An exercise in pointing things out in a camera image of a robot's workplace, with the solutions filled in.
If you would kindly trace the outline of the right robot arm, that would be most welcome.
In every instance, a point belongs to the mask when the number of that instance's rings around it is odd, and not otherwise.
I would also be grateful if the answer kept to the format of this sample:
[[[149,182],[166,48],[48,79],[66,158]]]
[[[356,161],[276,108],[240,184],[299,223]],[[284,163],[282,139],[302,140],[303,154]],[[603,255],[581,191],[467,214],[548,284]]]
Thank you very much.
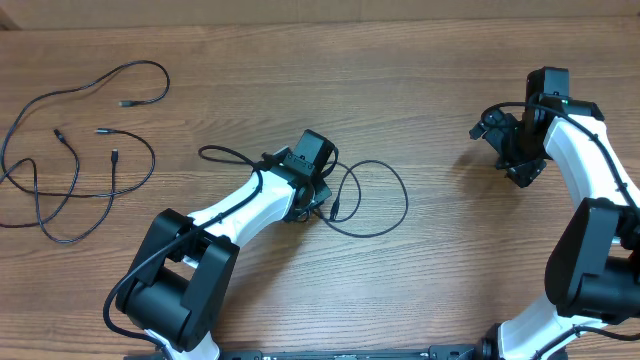
[[[475,359],[565,359],[567,345],[586,333],[639,339],[608,329],[639,315],[639,189],[598,105],[573,99],[569,80],[565,68],[530,72],[520,118],[509,113],[511,103],[498,103],[469,132],[496,150],[497,169],[521,188],[555,162],[575,208],[547,261],[544,294],[494,325]]]

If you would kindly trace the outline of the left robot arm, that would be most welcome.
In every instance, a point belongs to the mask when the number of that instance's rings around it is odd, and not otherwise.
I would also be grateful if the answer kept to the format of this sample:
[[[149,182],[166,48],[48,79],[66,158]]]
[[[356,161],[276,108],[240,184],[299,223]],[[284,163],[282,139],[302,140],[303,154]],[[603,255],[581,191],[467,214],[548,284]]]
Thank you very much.
[[[120,335],[150,342],[152,359],[216,359],[211,329],[240,249],[264,228],[293,221],[331,194],[325,183],[339,151],[305,130],[295,148],[258,162],[236,152],[229,163],[251,175],[218,203],[188,215],[166,209],[151,223],[128,272],[109,293],[103,319]]]

